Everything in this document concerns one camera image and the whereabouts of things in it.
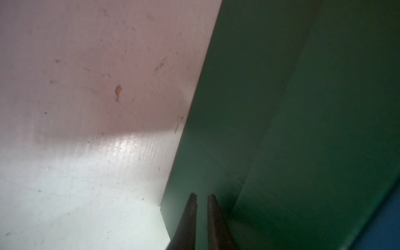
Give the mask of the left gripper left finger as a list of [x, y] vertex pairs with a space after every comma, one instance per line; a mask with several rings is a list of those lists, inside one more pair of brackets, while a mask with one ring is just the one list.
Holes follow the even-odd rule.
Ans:
[[166, 250], [195, 250], [197, 206], [197, 195], [191, 193]]

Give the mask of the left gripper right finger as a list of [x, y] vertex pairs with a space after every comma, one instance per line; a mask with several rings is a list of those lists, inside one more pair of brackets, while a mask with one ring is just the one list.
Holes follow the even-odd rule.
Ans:
[[215, 195], [207, 198], [209, 250], [238, 250]]

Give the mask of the blue shoebox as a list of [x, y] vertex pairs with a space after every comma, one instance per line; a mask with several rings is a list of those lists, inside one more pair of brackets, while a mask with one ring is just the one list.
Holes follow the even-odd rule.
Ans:
[[400, 248], [400, 184], [397, 183], [361, 235], [352, 250], [398, 250]]

